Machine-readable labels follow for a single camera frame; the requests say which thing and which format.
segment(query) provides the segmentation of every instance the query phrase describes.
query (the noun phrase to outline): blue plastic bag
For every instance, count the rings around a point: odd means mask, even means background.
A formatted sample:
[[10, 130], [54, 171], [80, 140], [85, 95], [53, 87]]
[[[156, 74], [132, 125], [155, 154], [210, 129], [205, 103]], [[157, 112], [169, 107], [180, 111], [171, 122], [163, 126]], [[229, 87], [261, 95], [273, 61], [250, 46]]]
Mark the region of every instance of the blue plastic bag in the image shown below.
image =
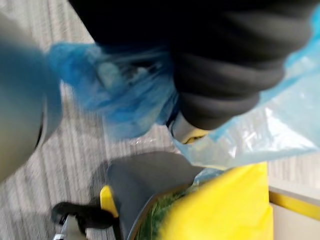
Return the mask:
[[103, 116], [113, 140], [139, 137], [154, 123], [166, 124], [176, 107], [173, 64], [164, 47], [60, 43], [48, 60], [73, 87], [79, 104]]

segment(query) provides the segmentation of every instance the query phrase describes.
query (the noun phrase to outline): yellow trim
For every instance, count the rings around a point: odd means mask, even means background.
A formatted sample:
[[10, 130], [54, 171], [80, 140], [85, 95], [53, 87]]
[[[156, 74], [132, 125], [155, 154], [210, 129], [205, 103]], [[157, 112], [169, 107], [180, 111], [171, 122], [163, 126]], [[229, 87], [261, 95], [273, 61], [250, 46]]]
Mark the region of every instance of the yellow trim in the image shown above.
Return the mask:
[[109, 211], [115, 218], [119, 217], [112, 192], [108, 185], [104, 186], [100, 191], [100, 206], [101, 209]]
[[269, 200], [275, 205], [320, 221], [320, 206], [271, 191]]

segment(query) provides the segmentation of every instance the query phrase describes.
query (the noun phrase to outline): floor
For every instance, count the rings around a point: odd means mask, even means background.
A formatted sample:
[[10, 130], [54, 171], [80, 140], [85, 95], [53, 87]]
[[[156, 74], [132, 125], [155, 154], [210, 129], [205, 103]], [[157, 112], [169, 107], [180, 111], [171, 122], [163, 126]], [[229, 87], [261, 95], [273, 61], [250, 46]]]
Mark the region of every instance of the floor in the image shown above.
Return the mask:
[[[93, 41], [66, 0], [0, 0], [0, 11], [15, 19], [44, 50], [59, 41]], [[62, 96], [64, 118], [59, 129], [0, 185], [0, 240], [52, 239], [59, 228], [50, 221], [51, 207], [61, 201], [88, 203], [98, 196], [110, 159], [154, 149], [175, 151], [162, 127], [135, 140], [108, 142], [101, 118], [77, 108], [68, 87], [62, 88]], [[320, 156], [271, 162], [269, 174], [320, 189]], [[90, 231], [89, 239], [113, 236]]]

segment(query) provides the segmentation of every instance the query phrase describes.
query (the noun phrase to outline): yellow plastic bag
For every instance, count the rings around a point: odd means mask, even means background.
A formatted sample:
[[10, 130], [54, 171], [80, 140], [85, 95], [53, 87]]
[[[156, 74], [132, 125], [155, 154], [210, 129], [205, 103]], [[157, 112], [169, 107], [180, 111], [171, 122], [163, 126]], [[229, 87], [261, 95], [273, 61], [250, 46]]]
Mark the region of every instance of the yellow plastic bag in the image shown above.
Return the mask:
[[159, 240], [273, 240], [267, 164], [234, 168], [179, 200]]

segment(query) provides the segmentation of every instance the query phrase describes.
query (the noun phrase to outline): transparent plastic bag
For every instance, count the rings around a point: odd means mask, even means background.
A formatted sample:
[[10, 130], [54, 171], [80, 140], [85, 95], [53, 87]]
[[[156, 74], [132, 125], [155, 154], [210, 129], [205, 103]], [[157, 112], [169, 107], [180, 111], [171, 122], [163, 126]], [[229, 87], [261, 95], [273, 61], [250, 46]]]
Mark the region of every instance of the transparent plastic bag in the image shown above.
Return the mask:
[[194, 165], [228, 169], [306, 154], [320, 148], [320, 9], [314, 36], [289, 57], [286, 77], [259, 105], [192, 145], [176, 143]]

